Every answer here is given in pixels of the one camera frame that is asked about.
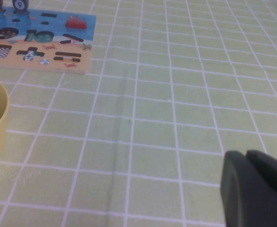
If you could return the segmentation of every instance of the green grid tablecloth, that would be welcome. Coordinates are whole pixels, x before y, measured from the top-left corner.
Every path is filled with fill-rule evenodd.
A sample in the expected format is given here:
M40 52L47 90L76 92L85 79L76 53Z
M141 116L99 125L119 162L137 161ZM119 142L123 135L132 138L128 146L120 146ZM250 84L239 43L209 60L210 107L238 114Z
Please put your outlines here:
M0 226L223 227L224 152L277 158L277 4L30 7L96 15L95 45L86 75L0 70Z

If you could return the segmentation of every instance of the blue water illustration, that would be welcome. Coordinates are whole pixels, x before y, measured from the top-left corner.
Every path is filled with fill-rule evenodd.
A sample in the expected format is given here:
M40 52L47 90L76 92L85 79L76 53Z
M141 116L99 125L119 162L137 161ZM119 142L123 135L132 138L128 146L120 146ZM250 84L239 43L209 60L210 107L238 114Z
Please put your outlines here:
M84 40L93 41L96 16L36 9L28 9L30 11L29 15L16 15L12 7L3 7L3 9L6 11L4 13L0 12L0 29L16 28L18 30L18 34L14 34L16 38L18 35L29 35L27 33L28 30L36 30L37 33L48 31L52 32L54 36L70 34ZM88 28L77 29L66 27L67 20L74 16L79 21L86 21Z

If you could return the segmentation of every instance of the red puzzle piece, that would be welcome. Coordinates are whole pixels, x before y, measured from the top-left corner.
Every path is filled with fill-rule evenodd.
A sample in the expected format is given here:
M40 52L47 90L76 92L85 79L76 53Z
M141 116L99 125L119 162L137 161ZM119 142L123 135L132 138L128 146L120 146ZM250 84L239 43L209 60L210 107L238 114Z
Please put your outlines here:
M78 20L67 20L66 27L87 29L87 22Z

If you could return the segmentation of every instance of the black cutout slot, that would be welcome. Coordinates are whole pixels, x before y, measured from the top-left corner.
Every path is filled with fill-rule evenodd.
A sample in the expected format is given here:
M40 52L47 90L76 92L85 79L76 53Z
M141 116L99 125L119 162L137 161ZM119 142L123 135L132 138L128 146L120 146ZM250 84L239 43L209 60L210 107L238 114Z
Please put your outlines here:
M43 57L45 55L44 52L37 52L37 47L29 47L27 51L17 51L16 54L26 55L29 53L29 51L33 51L34 53L36 53L36 56L39 56L39 57Z
M68 53L68 52L56 52L55 55L70 56L70 57L81 57L80 53Z
M67 38L70 38L70 39L74 39L74 40L76 40L76 41L78 41L78 42L83 42L83 39L78 38L78 37L76 37L76 36L73 36L73 35L71 35L71 34L63 34L63 36L64 36L64 37L67 37Z
M69 40L63 40L63 41L60 41L61 44L70 44L72 43L71 39Z
M13 27L4 27L0 29L0 39L10 39L19 34L19 30Z
M42 13L42 17L57 17L57 14L54 13Z

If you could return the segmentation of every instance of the puzzle board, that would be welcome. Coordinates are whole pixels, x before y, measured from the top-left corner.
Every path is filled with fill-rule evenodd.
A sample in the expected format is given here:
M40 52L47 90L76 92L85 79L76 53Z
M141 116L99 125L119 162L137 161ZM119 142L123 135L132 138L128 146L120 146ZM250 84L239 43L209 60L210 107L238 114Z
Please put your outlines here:
M14 8L0 12L0 68L84 73L89 68L96 16ZM66 27L67 21L87 28Z

